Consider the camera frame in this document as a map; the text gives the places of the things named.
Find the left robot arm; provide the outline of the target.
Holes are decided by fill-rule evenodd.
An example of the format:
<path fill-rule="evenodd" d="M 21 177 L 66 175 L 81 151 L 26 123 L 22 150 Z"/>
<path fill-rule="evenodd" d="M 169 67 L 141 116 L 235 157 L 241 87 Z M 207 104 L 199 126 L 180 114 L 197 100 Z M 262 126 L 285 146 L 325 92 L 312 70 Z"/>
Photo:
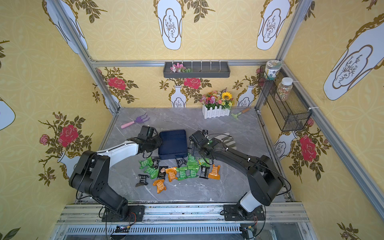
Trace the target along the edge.
<path fill-rule="evenodd" d="M 69 185 L 78 192 L 89 195 L 105 206 L 109 213 L 125 221 L 131 213 L 128 200 L 109 186 L 109 170 L 124 159 L 153 152 L 161 145 L 158 131 L 153 127 L 143 126 L 136 138 L 129 138 L 105 150 L 85 151 L 76 164 Z"/>

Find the green cookie packet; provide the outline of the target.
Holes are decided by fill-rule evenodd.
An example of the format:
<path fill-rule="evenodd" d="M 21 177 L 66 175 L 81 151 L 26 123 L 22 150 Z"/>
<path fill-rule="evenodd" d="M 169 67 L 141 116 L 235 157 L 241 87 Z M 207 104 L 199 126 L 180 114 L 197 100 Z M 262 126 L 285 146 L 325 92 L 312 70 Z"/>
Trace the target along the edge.
<path fill-rule="evenodd" d="M 177 173 L 179 173 L 178 181 L 182 181 L 188 178 L 187 170 L 188 170 L 187 166 L 176 168 Z"/>
<path fill-rule="evenodd" d="M 152 157 L 149 157 L 143 161 L 140 161 L 140 169 L 144 169 L 146 167 L 152 167 L 153 166 L 153 159 Z"/>
<path fill-rule="evenodd" d="M 204 166 L 204 167 L 208 167 L 208 168 L 211 166 L 209 160 L 204 159 L 204 158 L 198 158 L 198 162 L 199 162 L 200 166 Z"/>
<path fill-rule="evenodd" d="M 188 167 L 198 167 L 199 166 L 199 162 L 196 160 L 196 158 L 194 156 L 189 154 L 188 155 L 187 166 Z"/>
<path fill-rule="evenodd" d="M 196 178 L 198 177 L 199 166 L 188 166 L 188 170 L 190 171 L 188 178 Z"/>
<path fill-rule="evenodd" d="M 159 169 L 153 168 L 153 167 L 147 167 L 145 170 L 145 173 L 150 175 L 150 178 L 152 180 L 156 179 L 159 174 Z"/>

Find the black checkered cookie packet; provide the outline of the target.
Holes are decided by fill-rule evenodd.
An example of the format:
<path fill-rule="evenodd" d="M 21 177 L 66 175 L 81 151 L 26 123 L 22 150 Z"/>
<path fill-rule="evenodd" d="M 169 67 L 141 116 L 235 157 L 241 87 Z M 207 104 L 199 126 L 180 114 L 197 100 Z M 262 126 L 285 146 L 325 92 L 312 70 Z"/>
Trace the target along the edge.
<path fill-rule="evenodd" d="M 147 179 L 150 176 L 147 175 L 147 174 L 139 174 L 138 176 L 139 176 L 139 182 L 136 183 L 135 187 L 138 188 L 138 187 L 141 187 L 141 186 L 147 186 L 148 185 Z"/>

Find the orange cookie packet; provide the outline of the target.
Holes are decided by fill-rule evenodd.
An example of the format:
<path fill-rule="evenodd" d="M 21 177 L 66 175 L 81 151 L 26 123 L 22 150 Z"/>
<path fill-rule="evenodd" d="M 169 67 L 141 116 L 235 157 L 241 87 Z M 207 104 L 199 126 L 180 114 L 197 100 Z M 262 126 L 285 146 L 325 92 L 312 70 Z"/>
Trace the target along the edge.
<path fill-rule="evenodd" d="M 171 183 L 173 180 L 178 180 L 177 177 L 177 167 L 167 168 L 166 174 L 168 175 L 169 182 Z"/>
<path fill-rule="evenodd" d="M 212 171 L 209 173 L 208 178 L 214 180 L 220 180 L 221 176 L 219 174 L 221 166 L 220 165 L 212 165 Z"/>
<path fill-rule="evenodd" d="M 157 187 L 157 194 L 160 194 L 167 189 L 164 179 L 154 181 L 153 186 Z"/>

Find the small checkered black packet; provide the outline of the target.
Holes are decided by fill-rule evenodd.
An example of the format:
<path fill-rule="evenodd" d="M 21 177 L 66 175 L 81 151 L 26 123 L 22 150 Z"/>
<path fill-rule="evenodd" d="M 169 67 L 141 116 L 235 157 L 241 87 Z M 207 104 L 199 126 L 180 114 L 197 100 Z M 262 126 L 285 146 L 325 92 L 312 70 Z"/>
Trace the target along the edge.
<path fill-rule="evenodd" d="M 153 161 L 152 168 L 158 169 L 159 168 L 159 163 L 160 163 L 161 159 L 159 157 L 153 157 L 152 161 Z"/>

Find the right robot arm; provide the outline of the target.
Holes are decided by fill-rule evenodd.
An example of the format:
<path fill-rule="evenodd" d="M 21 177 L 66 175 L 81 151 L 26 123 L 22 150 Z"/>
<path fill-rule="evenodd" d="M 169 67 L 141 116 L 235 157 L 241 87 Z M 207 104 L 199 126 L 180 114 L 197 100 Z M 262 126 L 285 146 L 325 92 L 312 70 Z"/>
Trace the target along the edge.
<path fill-rule="evenodd" d="M 189 136 L 192 154 L 226 163 L 247 176 L 250 190 L 236 205 L 224 206 L 226 221 L 246 221 L 255 210 L 270 206 L 275 197 L 289 193 L 292 185 L 270 157 L 242 153 L 229 144 L 233 140 L 229 134 L 208 134 L 206 131 L 196 131 Z"/>

